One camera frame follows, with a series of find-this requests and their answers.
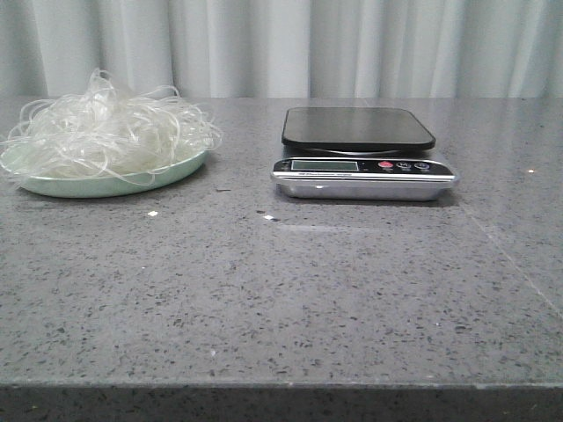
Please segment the white translucent vermicelli bundle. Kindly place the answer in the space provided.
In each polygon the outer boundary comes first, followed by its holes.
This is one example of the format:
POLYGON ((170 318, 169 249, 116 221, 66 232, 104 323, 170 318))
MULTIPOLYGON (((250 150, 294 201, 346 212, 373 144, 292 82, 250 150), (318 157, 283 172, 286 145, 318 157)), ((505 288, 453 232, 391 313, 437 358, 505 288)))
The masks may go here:
POLYGON ((135 94, 102 69, 86 91, 25 104, 1 141, 1 168, 23 185, 32 178, 111 177, 143 183, 216 149, 222 131, 172 85, 135 94))

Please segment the black silver kitchen scale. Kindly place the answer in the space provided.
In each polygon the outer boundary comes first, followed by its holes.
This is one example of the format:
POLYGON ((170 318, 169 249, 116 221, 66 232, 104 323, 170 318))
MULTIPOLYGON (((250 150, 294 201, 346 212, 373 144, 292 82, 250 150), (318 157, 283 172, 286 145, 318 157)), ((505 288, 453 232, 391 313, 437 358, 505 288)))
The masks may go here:
POLYGON ((430 201, 458 182, 409 111, 306 106, 287 111, 271 178, 302 199, 430 201))

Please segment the pale green round plate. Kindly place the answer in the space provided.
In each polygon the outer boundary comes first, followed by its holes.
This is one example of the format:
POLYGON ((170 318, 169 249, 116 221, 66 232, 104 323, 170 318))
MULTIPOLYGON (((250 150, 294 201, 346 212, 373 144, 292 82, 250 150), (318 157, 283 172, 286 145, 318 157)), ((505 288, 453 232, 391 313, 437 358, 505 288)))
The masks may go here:
POLYGON ((155 174, 130 173, 124 178, 103 176, 96 178, 24 178, 20 186, 31 192, 56 198, 106 198, 142 193, 177 182, 197 171, 206 161, 203 150, 174 165, 157 169, 155 174))

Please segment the white pleated curtain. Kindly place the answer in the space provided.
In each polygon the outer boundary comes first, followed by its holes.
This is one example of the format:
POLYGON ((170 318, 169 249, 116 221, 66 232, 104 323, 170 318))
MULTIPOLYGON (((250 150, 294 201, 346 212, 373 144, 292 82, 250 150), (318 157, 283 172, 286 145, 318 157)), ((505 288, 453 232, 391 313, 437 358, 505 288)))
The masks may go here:
POLYGON ((4 1, 1 93, 558 98, 559 1, 4 1))

